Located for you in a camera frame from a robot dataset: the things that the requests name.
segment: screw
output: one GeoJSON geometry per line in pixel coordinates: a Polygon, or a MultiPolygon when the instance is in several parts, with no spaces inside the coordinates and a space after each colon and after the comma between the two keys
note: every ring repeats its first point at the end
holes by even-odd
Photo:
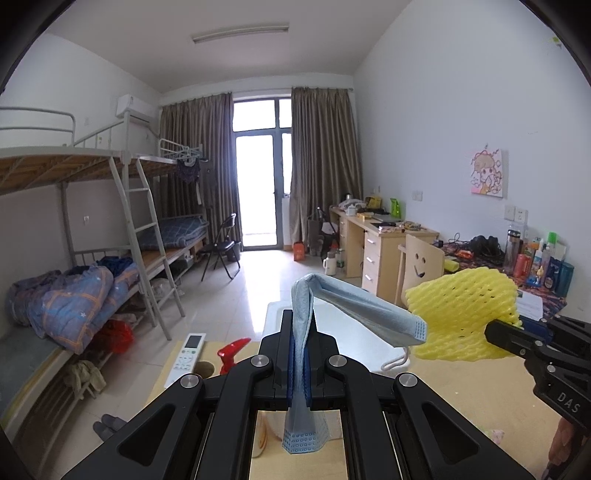
{"type": "Polygon", "coordinates": [[[414,387],[417,383],[417,377],[413,374],[401,374],[398,376],[398,381],[403,387],[414,387]]]}
{"type": "Polygon", "coordinates": [[[329,358],[329,363],[333,367],[343,367],[347,364],[347,359],[343,355],[333,355],[329,358]]]}
{"type": "Polygon", "coordinates": [[[266,355],[255,355],[251,358],[251,364],[254,367],[265,367],[269,364],[269,357],[266,355]]]}
{"type": "Polygon", "coordinates": [[[188,374],[181,378],[181,387],[193,388],[199,384],[199,377],[195,374],[188,374]]]}

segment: metal ladder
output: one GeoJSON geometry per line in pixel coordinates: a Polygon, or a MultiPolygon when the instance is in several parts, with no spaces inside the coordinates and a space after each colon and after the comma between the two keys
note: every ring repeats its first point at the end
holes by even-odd
{"type": "Polygon", "coordinates": [[[154,207],[154,198],[152,197],[150,184],[148,183],[148,179],[146,178],[144,169],[142,168],[142,164],[139,158],[135,160],[135,166],[138,170],[138,174],[142,182],[142,187],[139,189],[129,188],[129,164],[131,163],[131,159],[128,157],[121,158],[121,160],[123,163],[123,181],[119,176],[119,171],[117,170],[117,165],[115,164],[115,159],[113,157],[109,159],[109,166],[111,167],[111,173],[113,174],[113,179],[115,181],[115,185],[117,186],[119,196],[121,197],[121,203],[123,204],[123,211],[125,213],[125,224],[127,227],[127,235],[129,237],[129,244],[131,246],[131,255],[139,270],[140,293],[144,297],[144,303],[146,306],[146,310],[148,311],[148,314],[152,321],[152,325],[156,326],[157,320],[160,326],[162,327],[162,331],[164,332],[166,338],[168,340],[171,340],[172,337],[170,336],[170,333],[166,328],[166,325],[164,324],[164,320],[160,312],[160,307],[170,298],[171,295],[174,295],[174,299],[177,303],[178,311],[180,312],[181,317],[185,316],[185,312],[181,304],[181,299],[178,295],[176,283],[174,282],[173,275],[170,271],[168,259],[166,258],[166,252],[164,250],[162,236],[160,235],[160,227],[158,226],[156,208],[154,207]],[[129,194],[141,192],[144,192],[148,197],[151,222],[139,228],[136,228],[132,218],[129,194]],[[152,289],[152,285],[150,284],[150,279],[148,278],[148,271],[146,270],[146,266],[144,265],[144,262],[142,260],[142,252],[139,249],[139,242],[137,237],[138,233],[149,228],[154,229],[156,233],[156,240],[158,242],[158,249],[160,250],[160,256],[157,258],[157,260],[155,260],[155,263],[158,262],[159,264],[162,263],[162,265],[164,265],[164,270],[166,271],[166,276],[168,278],[168,283],[170,285],[170,291],[166,294],[164,298],[162,298],[159,301],[156,300],[154,290],[152,289]]]}

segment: smiley face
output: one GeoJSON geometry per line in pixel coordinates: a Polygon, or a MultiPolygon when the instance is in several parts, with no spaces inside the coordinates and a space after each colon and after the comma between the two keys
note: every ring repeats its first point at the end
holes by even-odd
{"type": "MultiPolygon", "coordinates": [[[[417,275],[418,278],[423,278],[425,276],[425,273],[426,272],[424,270],[423,270],[422,273],[419,273],[418,272],[417,264],[420,266],[420,262],[418,261],[418,254],[414,254],[414,258],[416,260],[416,263],[414,264],[414,272],[415,272],[415,274],[417,275]]],[[[426,263],[425,262],[425,257],[422,257],[421,262],[423,263],[423,265],[426,263]]]]}

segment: kettle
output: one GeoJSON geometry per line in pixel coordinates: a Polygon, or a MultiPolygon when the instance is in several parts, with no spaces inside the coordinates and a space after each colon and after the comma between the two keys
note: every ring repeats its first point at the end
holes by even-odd
{"type": "Polygon", "coordinates": [[[336,275],[336,254],[333,251],[328,252],[328,256],[323,260],[325,275],[336,275]]]}

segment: blue blanket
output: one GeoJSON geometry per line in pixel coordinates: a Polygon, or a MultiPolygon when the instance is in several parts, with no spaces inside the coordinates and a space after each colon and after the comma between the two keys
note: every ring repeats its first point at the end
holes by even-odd
{"type": "MultiPolygon", "coordinates": [[[[164,248],[184,248],[205,235],[209,222],[200,216],[165,218],[159,221],[164,248]]],[[[156,232],[147,229],[139,237],[142,250],[158,250],[156,232]]]]}
{"type": "Polygon", "coordinates": [[[49,335],[80,354],[137,279],[135,263],[116,278],[108,268],[94,265],[78,275],[53,270],[12,284],[6,310],[15,323],[31,325],[39,337],[49,335]]]}

